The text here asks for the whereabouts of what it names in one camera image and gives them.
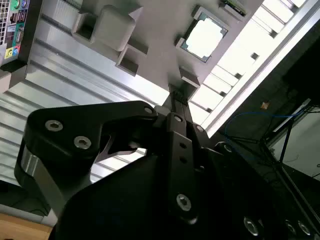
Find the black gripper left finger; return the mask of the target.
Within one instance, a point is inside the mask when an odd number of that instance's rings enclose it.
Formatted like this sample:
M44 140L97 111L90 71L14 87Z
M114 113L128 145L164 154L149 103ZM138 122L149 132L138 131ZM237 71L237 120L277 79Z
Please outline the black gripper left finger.
M83 189L144 157L157 157L165 162L168 197L196 219L188 120L187 98L175 87L157 107L138 100L39 109L27 118L15 176L44 197L59 220Z

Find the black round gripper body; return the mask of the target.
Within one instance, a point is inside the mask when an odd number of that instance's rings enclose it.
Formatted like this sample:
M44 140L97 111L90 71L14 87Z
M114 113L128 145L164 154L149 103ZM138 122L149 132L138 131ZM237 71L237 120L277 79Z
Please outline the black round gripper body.
M197 209L191 219L168 197L165 162L144 157L81 190L66 204L54 229L56 240L242 240L243 215L222 192L217 164L224 157L203 149L195 172Z

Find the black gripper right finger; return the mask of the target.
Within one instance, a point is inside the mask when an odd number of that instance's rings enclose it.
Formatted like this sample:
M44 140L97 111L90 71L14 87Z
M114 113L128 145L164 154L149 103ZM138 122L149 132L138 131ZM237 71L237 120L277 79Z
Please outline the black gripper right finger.
M245 158L234 139L213 144L191 120L203 238L312 238L313 224L282 165L266 153Z

